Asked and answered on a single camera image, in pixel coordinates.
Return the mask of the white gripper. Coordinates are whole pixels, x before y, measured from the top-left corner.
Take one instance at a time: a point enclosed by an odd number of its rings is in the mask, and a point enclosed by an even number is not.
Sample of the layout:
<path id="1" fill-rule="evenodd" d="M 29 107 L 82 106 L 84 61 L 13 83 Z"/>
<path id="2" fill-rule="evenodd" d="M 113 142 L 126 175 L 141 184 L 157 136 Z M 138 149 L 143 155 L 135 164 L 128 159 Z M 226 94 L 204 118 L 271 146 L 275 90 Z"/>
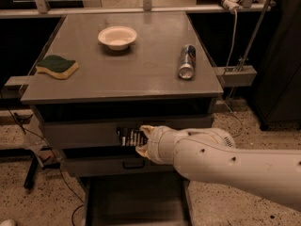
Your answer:
<path id="1" fill-rule="evenodd" d="M 159 165 L 171 165 L 175 142 L 175 131 L 166 126 L 141 125 L 142 131 L 148 137 L 144 146 L 136 146 L 135 150 L 143 157 L 150 158 Z"/>

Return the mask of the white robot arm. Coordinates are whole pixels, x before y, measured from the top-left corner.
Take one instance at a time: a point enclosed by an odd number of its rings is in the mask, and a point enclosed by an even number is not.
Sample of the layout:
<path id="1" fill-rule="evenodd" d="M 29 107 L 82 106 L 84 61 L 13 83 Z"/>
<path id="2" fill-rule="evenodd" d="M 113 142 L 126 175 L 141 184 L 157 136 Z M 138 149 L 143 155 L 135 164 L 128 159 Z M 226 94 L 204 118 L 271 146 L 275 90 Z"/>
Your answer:
<path id="1" fill-rule="evenodd" d="M 192 181 L 231 186 L 301 211 L 301 152 L 247 150 L 218 128 L 175 130 L 143 125 L 147 142 L 136 151 L 171 165 Z"/>

